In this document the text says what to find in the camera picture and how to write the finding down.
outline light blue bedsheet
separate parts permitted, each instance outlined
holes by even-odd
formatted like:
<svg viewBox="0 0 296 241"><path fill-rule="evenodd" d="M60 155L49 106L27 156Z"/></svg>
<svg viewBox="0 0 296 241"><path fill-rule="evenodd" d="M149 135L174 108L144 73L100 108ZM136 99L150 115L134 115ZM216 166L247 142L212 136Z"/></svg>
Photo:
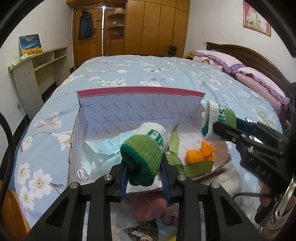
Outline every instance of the light blue bedsheet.
<svg viewBox="0 0 296 241"><path fill-rule="evenodd" d="M260 110L274 128L281 131L277 115L264 98L209 65L175 57L124 55L90 59L71 74L44 104L32 120L18 151L15 187L30 227L66 186L70 138L79 109L76 91L127 85L202 91L206 93L202 101L204 106L212 100L231 108L237 117L254 121L262 121L256 111ZM258 179L239 165L240 155L235 146L231 143L228 146L232 156L228 166L239 172L240 191L259 192ZM254 220L259 200L246 197L238 198L238 201L247 216ZM118 222L113 227L117 230L116 236L120 240L130 240L122 232L129 222ZM171 236L165 229L160 233L159 240Z"/></svg>

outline wall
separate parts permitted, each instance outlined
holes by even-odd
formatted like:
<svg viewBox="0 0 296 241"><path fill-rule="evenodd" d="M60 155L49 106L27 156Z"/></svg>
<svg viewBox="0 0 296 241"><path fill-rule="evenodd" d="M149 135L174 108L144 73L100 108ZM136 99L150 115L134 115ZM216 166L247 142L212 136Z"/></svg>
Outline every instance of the wall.
<svg viewBox="0 0 296 241"><path fill-rule="evenodd" d="M17 25L0 48L0 112L8 121L13 133L23 115L15 107L19 96L12 73L8 73L7 67L22 55L18 37L39 34L43 50L69 46L69 68L72 68L72 12L73 9L66 5L66 0L44 0ZM0 163L6 148L7 141L0 127Z"/></svg>
<svg viewBox="0 0 296 241"><path fill-rule="evenodd" d="M243 27L241 0L191 0L184 54L206 49L203 42L234 44L255 50L271 61L290 81L295 82L296 58L271 29L271 37Z"/></svg>

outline framed picture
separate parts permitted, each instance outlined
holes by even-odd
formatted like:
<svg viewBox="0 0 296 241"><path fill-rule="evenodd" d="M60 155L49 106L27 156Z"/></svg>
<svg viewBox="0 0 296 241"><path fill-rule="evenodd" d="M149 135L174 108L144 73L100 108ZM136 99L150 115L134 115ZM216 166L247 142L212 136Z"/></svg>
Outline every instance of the framed picture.
<svg viewBox="0 0 296 241"><path fill-rule="evenodd" d="M25 35L19 37L22 54L34 54L42 52L39 34Z"/></svg>
<svg viewBox="0 0 296 241"><path fill-rule="evenodd" d="M271 37L270 24L247 2L244 5L244 24L245 28L253 29Z"/></svg>

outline knitted wristband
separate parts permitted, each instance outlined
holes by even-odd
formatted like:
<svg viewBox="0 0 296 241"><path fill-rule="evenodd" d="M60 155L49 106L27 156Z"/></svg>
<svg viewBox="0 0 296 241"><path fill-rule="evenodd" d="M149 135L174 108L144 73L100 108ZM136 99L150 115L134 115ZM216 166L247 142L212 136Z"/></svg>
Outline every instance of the knitted wristband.
<svg viewBox="0 0 296 241"><path fill-rule="evenodd" d="M128 165L129 181L134 186L150 186L167 150L168 134L157 123L144 123L121 146L122 158Z"/></svg>

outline orange flower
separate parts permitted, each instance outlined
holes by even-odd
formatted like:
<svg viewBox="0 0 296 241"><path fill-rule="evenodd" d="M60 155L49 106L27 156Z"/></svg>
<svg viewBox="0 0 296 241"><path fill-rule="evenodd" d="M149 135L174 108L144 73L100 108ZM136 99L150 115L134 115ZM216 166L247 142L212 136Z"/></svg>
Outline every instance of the orange flower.
<svg viewBox="0 0 296 241"><path fill-rule="evenodd" d="M213 152L216 149L212 144L207 143L206 141L202 141L200 151L198 150L189 150L186 152L186 160L188 163L193 164L200 161L213 161L217 159L214 157Z"/></svg>

